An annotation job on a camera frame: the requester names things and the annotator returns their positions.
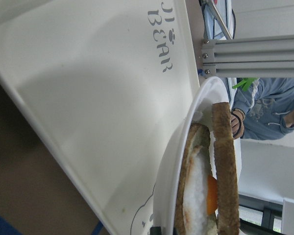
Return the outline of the person's hand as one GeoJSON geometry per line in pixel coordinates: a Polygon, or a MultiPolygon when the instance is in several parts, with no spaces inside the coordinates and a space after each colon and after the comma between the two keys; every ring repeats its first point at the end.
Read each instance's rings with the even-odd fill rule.
{"type": "Polygon", "coordinates": [[[241,119],[239,118],[238,115],[236,115],[235,113],[231,114],[231,127],[232,127],[232,134],[233,134],[233,138],[236,139],[237,136],[240,133],[241,130],[241,126],[242,126],[242,122],[241,119]]]}

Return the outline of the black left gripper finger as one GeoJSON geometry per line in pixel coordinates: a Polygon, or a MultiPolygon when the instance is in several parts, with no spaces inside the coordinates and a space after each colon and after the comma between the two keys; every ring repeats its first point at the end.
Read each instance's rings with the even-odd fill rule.
{"type": "Polygon", "coordinates": [[[156,226],[156,227],[151,227],[149,230],[150,235],[161,235],[161,227],[156,226]]]}

